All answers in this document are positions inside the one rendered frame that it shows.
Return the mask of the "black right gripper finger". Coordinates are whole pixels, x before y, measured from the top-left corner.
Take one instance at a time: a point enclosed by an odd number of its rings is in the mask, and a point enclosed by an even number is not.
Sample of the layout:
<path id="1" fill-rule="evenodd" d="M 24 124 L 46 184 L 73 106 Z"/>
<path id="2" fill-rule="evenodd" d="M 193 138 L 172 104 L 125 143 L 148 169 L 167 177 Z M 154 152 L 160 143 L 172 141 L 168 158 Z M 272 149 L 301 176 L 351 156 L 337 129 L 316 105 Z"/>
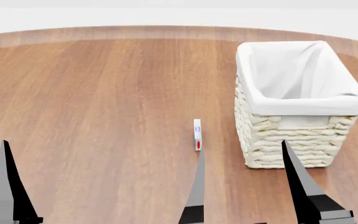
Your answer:
<path id="1" fill-rule="evenodd" d="M 345 210 L 321 190 L 287 141 L 282 154 L 298 224 L 320 224 L 320 212 Z"/>
<path id="2" fill-rule="evenodd" d="M 178 224 L 204 224 L 205 157 L 200 151 L 195 179 Z"/>

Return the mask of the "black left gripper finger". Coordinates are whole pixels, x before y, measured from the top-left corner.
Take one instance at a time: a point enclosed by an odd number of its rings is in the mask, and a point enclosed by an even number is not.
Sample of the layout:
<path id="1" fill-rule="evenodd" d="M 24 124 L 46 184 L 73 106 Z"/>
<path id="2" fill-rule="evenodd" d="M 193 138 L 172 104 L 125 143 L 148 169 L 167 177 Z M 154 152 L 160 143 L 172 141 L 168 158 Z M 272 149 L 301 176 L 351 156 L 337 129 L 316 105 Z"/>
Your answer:
<path id="1" fill-rule="evenodd" d="M 9 142 L 3 140 L 0 147 L 0 224 L 35 217 L 39 216 L 21 182 Z"/>

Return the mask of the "small white cream cheese box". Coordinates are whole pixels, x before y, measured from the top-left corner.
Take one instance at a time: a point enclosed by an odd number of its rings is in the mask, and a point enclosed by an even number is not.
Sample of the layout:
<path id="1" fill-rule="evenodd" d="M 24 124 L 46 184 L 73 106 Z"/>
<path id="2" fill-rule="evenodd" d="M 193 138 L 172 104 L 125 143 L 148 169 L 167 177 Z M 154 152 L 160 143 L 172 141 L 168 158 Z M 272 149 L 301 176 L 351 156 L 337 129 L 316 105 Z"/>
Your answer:
<path id="1" fill-rule="evenodd" d="M 194 119 L 193 125 L 194 125 L 193 130 L 194 130 L 195 151 L 201 151 L 203 148 L 202 133 L 201 133 L 201 120 Z"/>

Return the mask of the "white cloth basket liner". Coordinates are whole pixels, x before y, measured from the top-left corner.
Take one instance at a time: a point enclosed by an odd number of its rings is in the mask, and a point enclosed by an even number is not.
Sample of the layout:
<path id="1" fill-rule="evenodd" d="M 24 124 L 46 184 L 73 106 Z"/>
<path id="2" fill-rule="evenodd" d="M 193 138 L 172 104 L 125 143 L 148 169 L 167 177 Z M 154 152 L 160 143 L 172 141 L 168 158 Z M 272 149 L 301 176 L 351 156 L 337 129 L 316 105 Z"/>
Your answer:
<path id="1" fill-rule="evenodd" d="M 327 42 L 244 42 L 236 64 L 251 113 L 281 117 L 280 129 L 358 116 L 358 83 Z"/>

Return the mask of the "cream woven basket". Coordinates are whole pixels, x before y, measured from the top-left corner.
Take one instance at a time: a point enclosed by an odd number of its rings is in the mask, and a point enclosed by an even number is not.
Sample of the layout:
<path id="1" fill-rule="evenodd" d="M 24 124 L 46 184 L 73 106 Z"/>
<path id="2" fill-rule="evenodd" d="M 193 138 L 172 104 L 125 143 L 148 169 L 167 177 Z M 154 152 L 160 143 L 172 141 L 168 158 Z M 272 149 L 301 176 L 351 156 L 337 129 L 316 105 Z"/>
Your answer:
<path id="1" fill-rule="evenodd" d="M 234 118 L 246 166 L 282 169 L 283 140 L 305 167 L 330 166 L 358 117 L 330 116 L 322 127 L 281 129 L 284 117 L 250 112 L 240 78 L 236 78 Z"/>

